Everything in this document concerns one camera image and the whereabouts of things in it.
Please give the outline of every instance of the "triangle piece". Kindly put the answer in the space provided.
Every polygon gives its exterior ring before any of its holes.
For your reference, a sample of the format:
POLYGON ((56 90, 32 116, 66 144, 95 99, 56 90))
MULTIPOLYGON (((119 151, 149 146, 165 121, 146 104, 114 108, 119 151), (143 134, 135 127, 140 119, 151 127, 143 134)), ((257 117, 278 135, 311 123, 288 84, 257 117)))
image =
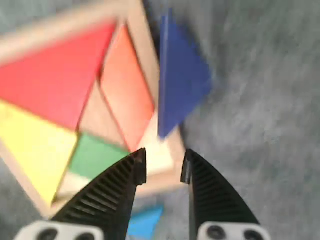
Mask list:
POLYGON ((49 207, 77 135, 0 100, 0 138, 49 207))
POLYGON ((81 132, 101 137, 107 142, 126 147, 117 123, 101 93, 98 81, 94 81, 89 99, 84 107, 79 129, 81 132))
POLYGON ((106 56, 101 89, 129 150, 136 150, 154 104, 125 25, 119 28, 106 56))
POLYGON ((169 142, 167 139, 162 140, 159 138, 157 127, 158 111, 155 111, 137 148, 145 148, 146 150, 146 170, 148 175, 158 174, 174 168, 169 142))
POLYGON ((209 66, 178 26, 171 11, 162 17, 158 134, 165 138, 212 88, 209 66))
POLYGON ((92 180, 128 154, 113 144, 83 133, 78 139, 69 171, 92 180))
POLYGON ((109 46, 104 23, 0 67, 0 99, 75 130, 109 46))
POLYGON ((131 216, 127 234, 136 238, 151 240, 164 207, 156 206, 131 216))

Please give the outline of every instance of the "yellow triangle piece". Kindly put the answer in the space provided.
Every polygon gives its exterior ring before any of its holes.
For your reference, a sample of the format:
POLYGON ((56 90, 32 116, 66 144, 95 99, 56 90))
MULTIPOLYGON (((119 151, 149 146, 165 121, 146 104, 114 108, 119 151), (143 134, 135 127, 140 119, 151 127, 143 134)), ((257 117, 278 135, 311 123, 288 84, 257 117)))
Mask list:
POLYGON ((148 175, 158 174, 174 167, 167 139, 158 137, 158 111, 155 111, 137 149, 145 148, 148 175))
POLYGON ((0 100, 0 138, 50 206, 77 143, 77 135, 0 100))

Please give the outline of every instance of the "orange parallelogram piece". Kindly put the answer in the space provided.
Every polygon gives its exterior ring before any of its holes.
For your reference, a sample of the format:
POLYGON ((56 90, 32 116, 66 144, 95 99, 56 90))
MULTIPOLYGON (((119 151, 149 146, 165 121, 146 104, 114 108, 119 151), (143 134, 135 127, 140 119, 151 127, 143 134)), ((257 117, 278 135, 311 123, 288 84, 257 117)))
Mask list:
POLYGON ((0 66, 0 99, 75 130, 114 29, 99 24, 0 66))
POLYGON ((125 25, 120 26, 110 45, 101 89, 128 149, 135 151, 155 108, 125 25))

